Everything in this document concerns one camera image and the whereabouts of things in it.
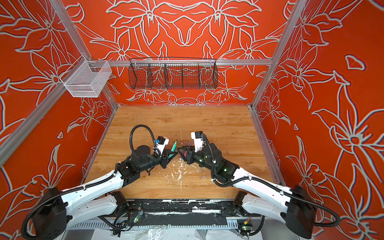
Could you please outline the green pen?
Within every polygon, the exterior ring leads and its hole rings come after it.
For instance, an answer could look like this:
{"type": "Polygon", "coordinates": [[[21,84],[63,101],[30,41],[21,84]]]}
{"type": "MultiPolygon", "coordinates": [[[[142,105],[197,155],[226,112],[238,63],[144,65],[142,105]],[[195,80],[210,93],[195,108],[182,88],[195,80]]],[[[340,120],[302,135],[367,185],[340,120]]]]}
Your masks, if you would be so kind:
{"type": "Polygon", "coordinates": [[[172,152],[176,150],[177,144],[178,144],[178,141],[175,141],[171,149],[172,152]]]}

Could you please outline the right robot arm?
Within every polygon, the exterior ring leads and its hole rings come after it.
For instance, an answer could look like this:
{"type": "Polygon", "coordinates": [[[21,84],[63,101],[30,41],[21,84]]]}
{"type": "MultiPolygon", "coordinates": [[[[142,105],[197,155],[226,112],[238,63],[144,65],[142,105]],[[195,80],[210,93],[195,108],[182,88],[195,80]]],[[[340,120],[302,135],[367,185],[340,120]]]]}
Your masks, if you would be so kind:
{"type": "Polygon", "coordinates": [[[203,132],[192,132],[191,137],[193,146],[178,148],[183,161],[210,170],[212,182],[220,188],[240,189],[234,204],[246,213],[280,221],[304,239],[312,237],[314,227],[331,228],[341,224],[335,211],[315,203],[304,188],[281,186],[249,173],[226,160],[203,132]]]}

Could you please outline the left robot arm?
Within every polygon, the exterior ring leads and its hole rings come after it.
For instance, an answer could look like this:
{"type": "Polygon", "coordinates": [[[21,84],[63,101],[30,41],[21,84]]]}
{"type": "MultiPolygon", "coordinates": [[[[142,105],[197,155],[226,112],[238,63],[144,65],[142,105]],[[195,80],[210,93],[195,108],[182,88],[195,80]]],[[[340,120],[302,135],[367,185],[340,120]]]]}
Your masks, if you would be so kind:
{"type": "Polygon", "coordinates": [[[23,221],[22,237],[26,240],[53,239],[74,222],[75,210],[97,197],[130,185],[142,172],[149,174],[156,166],[165,169],[178,154],[166,149],[168,143],[168,138],[159,136],[152,138],[152,147],[141,145],[135,149],[130,142],[131,155],[106,175],[67,190],[59,191],[56,187],[48,190],[23,221]]]}

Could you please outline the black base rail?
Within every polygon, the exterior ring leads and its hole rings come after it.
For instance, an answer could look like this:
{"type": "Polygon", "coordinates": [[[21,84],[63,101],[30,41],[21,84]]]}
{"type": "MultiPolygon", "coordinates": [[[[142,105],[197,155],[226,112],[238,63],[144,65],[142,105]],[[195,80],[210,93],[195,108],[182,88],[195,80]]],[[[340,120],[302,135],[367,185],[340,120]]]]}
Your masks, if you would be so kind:
{"type": "Polygon", "coordinates": [[[144,211],[138,225],[224,225],[229,220],[260,218],[232,199],[128,199],[128,207],[144,211]]]}

